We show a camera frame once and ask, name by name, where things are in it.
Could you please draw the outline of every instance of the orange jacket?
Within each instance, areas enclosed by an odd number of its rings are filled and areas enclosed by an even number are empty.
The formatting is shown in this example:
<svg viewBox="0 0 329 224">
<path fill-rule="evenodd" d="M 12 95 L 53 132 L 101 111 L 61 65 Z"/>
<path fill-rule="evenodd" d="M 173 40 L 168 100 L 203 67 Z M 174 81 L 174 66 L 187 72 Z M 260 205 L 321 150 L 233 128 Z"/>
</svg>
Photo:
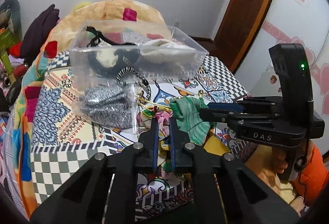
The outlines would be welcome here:
<svg viewBox="0 0 329 224">
<path fill-rule="evenodd" d="M 298 193 L 304 196 L 305 205 L 311 206 L 329 181 L 329 172 L 323 164 L 319 149 L 315 145 L 310 162 L 302 171 L 300 181 L 298 178 L 299 176 L 292 183 Z"/>
</svg>

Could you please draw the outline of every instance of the brown door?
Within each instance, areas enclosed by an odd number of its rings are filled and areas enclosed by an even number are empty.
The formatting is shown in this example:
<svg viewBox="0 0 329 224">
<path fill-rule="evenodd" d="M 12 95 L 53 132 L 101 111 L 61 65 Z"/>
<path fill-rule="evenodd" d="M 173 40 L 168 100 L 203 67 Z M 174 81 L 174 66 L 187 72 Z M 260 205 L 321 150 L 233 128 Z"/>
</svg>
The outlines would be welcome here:
<svg viewBox="0 0 329 224">
<path fill-rule="evenodd" d="M 257 18 L 264 0 L 231 0 L 214 39 L 212 55 L 231 70 Z"/>
</svg>

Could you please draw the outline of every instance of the black and white braided cord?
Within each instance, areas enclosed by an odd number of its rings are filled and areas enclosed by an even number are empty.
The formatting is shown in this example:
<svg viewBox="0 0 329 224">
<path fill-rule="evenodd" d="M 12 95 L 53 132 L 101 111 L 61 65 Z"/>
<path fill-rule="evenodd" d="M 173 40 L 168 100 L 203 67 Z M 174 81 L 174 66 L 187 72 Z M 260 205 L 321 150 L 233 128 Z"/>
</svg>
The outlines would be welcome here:
<svg viewBox="0 0 329 224">
<path fill-rule="evenodd" d="M 146 100 L 150 100 L 151 98 L 151 87 L 148 83 L 148 81 L 146 80 L 145 77 L 143 77 L 135 68 L 132 68 L 131 66 L 126 66 L 124 68 L 122 68 L 118 75 L 116 76 L 116 83 L 118 84 L 123 84 L 124 86 L 126 85 L 125 81 L 121 81 L 122 76 L 124 75 L 124 73 L 126 72 L 132 72 L 134 73 L 135 76 L 137 76 L 140 80 L 138 80 L 137 83 L 138 85 L 140 85 L 141 87 L 146 88 Z"/>
</svg>

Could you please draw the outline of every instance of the plastic bag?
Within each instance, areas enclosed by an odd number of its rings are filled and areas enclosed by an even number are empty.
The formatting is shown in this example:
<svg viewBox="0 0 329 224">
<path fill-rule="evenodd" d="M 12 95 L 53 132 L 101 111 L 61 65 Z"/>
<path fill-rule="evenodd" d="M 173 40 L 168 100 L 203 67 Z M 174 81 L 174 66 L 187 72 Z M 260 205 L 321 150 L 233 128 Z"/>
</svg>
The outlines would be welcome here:
<svg viewBox="0 0 329 224">
<path fill-rule="evenodd" d="M 134 84 L 122 87 L 115 82 L 95 78 L 72 106 L 73 112 L 102 126 L 129 129 L 138 133 L 138 89 Z"/>
</svg>

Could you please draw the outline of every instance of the door frame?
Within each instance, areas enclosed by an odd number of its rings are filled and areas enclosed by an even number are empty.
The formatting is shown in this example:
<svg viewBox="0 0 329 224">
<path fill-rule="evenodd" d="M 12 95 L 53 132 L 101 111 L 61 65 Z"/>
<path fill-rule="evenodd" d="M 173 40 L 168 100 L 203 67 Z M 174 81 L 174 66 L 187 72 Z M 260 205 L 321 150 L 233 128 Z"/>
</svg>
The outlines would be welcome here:
<svg viewBox="0 0 329 224">
<path fill-rule="evenodd" d="M 234 0 L 230 0 L 228 6 L 227 6 L 227 9 L 226 9 L 226 12 L 224 14 L 224 17 L 223 17 L 223 20 L 218 28 L 218 31 L 217 31 L 217 34 L 216 34 L 216 37 L 214 39 L 214 42 L 216 43 L 216 40 L 218 39 L 219 37 L 219 34 L 220 32 L 222 31 L 222 28 L 224 26 L 224 23 L 225 23 L 225 20 L 228 16 L 228 13 L 231 9 L 231 6 L 233 4 L 233 1 Z M 235 60 L 233 61 L 233 64 L 228 67 L 228 69 L 232 72 L 232 73 L 235 73 L 236 70 L 239 68 L 240 64 L 242 63 L 244 57 L 247 55 L 252 43 L 254 42 L 259 30 L 261 29 L 262 27 L 262 24 L 265 20 L 265 17 L 267 15 L 267 12 L 269 11 L 269 7 L 272 3 L 272 0 L 263 0 L 263 3 L 260 7 L 260 10 L 256 16 L 256 19 L 254 21 L 254 24 L 245 40 L 245 42 L 243 43 L 243 46 L 242 48 L 240 49 L 238 55 L 236 56 Z"/>
</svg>

